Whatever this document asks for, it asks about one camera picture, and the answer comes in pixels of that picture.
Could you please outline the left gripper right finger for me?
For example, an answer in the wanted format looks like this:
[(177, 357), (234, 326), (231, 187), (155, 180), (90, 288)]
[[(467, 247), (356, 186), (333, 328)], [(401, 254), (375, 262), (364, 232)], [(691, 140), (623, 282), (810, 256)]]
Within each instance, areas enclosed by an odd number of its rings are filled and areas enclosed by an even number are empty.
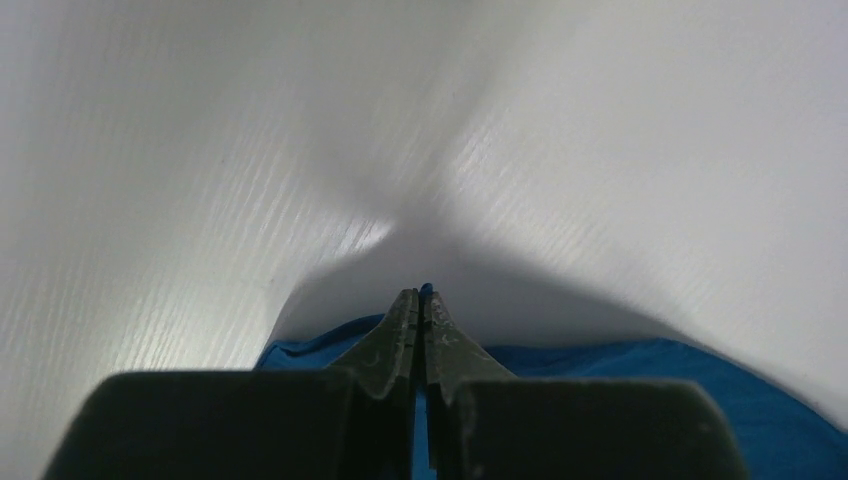
[(441, 479), (745, 479), (721, 410), (664, 378), (521, 379), (422, 296), (429, 462)]

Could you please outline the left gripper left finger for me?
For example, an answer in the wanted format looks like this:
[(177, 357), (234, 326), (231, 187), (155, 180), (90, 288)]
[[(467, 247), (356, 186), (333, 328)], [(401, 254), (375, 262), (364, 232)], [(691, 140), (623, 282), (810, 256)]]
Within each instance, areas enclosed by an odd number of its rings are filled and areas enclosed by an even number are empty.
[(48, 479), (408, 479), (419, 294), (313, 370), (113, 375), (82, 404)]

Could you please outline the blue printed t-shirt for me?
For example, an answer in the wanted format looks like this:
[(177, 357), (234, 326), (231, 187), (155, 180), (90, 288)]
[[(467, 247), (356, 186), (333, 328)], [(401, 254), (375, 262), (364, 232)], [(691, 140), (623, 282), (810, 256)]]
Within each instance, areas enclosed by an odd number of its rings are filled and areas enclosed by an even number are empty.
[[(430, 285), (416, 290), (419, 320), (410, 478), (419, 473), (439, 478), (429, 462), (422, 344), (422, 296), (430, 290), (434, 291)], [(324, 368), (373, 330), (383, 317), (361, 318), (305, 343), (274, 342), (260, 357), (258, 368)], [(649, 339), (564, 349), (482, 348), (521, 379), (664, 378), (694, 382), (724, 414), (749, 471), (745, 479), (843, 479), (847, 475), (844, 433), (783, 390), (687, 344)]]

